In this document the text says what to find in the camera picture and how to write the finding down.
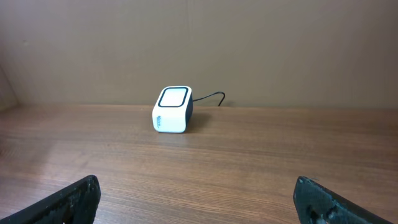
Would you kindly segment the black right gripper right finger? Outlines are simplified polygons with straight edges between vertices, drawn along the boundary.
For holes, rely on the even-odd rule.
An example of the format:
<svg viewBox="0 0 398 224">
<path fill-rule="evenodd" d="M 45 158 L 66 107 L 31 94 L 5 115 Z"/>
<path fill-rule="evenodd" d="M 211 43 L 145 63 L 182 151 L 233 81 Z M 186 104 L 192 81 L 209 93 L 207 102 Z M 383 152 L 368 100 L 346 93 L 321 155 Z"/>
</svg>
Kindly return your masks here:
<svg viewBox="0 0 398 224">
<path fill-rule="evenodd" d="M 293 194 L 301 224 L 392 224 L 305 176 Z"/>
</svg>

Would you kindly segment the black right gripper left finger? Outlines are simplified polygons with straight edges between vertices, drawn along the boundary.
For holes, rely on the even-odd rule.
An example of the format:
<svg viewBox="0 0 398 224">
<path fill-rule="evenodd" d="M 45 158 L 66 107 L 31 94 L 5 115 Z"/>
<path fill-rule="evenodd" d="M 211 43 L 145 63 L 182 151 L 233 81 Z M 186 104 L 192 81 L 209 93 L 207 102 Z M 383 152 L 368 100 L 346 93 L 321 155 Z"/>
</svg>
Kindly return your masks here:
<svg viewBox="0 0 398 224">
<path fill-rule="evenodd" d="M 1 219 L 1 224 L 92 224 L 101 198 L 98 178 L 88 175 L 37 203 Z"/>
</svg>

